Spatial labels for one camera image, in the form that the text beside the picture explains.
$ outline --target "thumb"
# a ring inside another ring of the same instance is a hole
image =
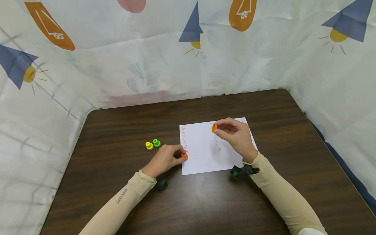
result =
[[[182,164],[184,161],[185,161],[185,158],[174,158],[174,159],[173,159],[173,164],[174,164],[174,166],[176,166],[176,165],[180,165],[180,164]]]
[[[214,131],[214,134],[216,134],[219,138],[224,139],[227,142],[230,142],[231,135],[224,132],[223,130],[217,129]]]

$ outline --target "small plastic peg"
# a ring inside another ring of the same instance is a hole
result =
[[[161,146],[161,142],[157,139],[153,139],[153,144],[156,148],[159,148]]]
[[[184,158],[185,160],[188,160],[188,155],[186,153],[182,153],[181,157]]]
[[[149,141],[146,142],[145,145],[146,145],[146,148],[147,148],[148,150],[153,150],[153,148],[154,148],[153,144],[150,143]]]
[[[218,128],[218,125],[214,123],[212,126],[212,132],[214,132],[217,128]]]

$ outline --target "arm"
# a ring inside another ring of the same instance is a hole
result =
[[[261,188],[285,221],[291,234],[302,234],[307,228],[324,234],[325,229],[316,213],[303,196],[282,176],[280,176],[267,158],[260,154],[252,144],[248,124],[232,118],[216,122],[214,131],[220,138],[229,142],[234,150],[243,157],[243,163],[259,168],[260,172],[251,175],[252,180]]]
[[[179,145],[163,145],[149,164],[128,181],[89,221],[79,235],[114,235],[130,211],[156,184],[156,177],[173,166],[183,163],[184,158],[175,159],[175,152],[185,153]]]
[[[142,172],[113,196],[89,221],[79,235],[113,235],[117,232],[130,211],[154,187],[156,179]]]
[[[259,173],[250,177],[268,197],[291,234],[296,235],[304,228],[312,228],[327,235],[312,207],[291,184],[278,174],[266,157],[258,153],[249,165],[260,169]]]

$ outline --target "wrist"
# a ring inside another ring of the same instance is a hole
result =
[[[154,167],[150,166],[149,164],[147,164],[144,168],[142,168],[142,172],[145,175],[150,176],[151,178],[157,178],[160,175],[160,174],[158,174],[156,169]]]
[[[252,148],[249,151],[247,151],[247,153],[245,153],[244,156],[242,157],[245,159],[247,163],[251,164],[253,163],[257,155],[258,155],[258,151],[255,148]]]

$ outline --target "black wrist device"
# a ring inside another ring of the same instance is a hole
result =
[[[242,168],[234,166],[230,171],[230,174],[237,179],[244,179],[252,174],[257,174],[259,172],[259,168],[253,168],[250,165],[244,165]]]

